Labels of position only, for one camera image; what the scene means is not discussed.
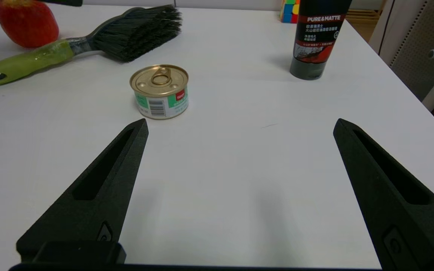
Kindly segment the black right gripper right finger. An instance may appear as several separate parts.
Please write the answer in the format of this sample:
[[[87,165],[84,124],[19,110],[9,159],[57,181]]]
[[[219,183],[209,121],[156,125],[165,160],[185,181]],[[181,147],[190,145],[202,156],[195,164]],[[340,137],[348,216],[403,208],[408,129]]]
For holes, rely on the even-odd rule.
[[[333,136],[382,269],[434,270],[434,193],[354,123]]]

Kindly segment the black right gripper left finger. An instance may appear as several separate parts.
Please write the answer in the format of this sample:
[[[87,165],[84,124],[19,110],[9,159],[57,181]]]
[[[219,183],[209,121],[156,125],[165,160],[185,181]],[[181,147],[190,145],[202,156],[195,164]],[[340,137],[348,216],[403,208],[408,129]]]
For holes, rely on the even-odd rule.
[[[22,263],[121,264],[119,237],[148,138],[127,125],[17,241]]]

